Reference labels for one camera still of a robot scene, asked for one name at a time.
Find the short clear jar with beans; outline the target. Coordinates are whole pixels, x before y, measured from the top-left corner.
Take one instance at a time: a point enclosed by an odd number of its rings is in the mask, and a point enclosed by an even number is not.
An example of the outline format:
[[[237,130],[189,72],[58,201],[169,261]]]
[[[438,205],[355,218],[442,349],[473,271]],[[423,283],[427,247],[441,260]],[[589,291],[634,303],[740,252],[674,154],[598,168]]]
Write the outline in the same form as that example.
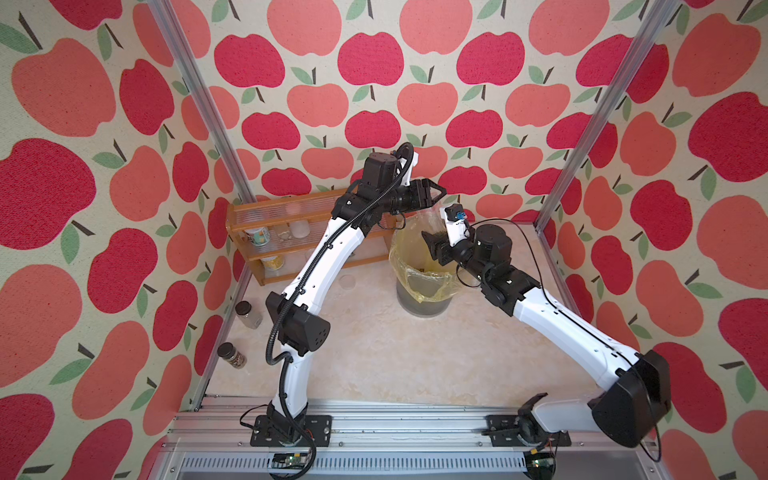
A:
[[[438,206],[418,211],[414,216],[415,231],[417,233],[426,231],[430,234],[445,233],[445,220],[441,217],[440,211]]]

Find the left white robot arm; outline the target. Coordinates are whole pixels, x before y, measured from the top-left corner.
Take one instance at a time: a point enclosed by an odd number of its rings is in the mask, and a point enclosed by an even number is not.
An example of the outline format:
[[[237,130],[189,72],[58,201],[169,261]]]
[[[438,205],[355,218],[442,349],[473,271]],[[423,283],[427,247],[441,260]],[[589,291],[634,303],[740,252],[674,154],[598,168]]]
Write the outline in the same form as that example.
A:
[[[386,214],[429,209],[446,195],[435,182],[412,178],[417,163],[409,142],[390,153],[369,154],[362,178],[335,201],[309,260],[283,292],[272,292],[265,300],[273,322],[265,360],[280,365],[281,373],[278,391],[267,405],[266,425],[255,428],[282,445],[312,442],[306,426],[312,354],[330,333],[330,323],[319,313],[342,267]]]

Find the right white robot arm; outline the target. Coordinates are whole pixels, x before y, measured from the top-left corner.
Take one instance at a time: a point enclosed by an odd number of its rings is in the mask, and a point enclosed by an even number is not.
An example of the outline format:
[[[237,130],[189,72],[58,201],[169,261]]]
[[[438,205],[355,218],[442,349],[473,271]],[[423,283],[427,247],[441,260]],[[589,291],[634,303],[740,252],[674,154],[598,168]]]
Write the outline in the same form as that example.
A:
[[[530,399],[518,411],[522,442],[537,445],[559,431],[600,431],[635,448],[669,412],[670,367],[664,357],[653,350],[639,353],[555,301],[540,281],[512,265],[512,241],[501,227],[460,224],[422,237],[433,260],[470,273],[489,303],[544,335],[600,389],[584,398],[544,393]]]

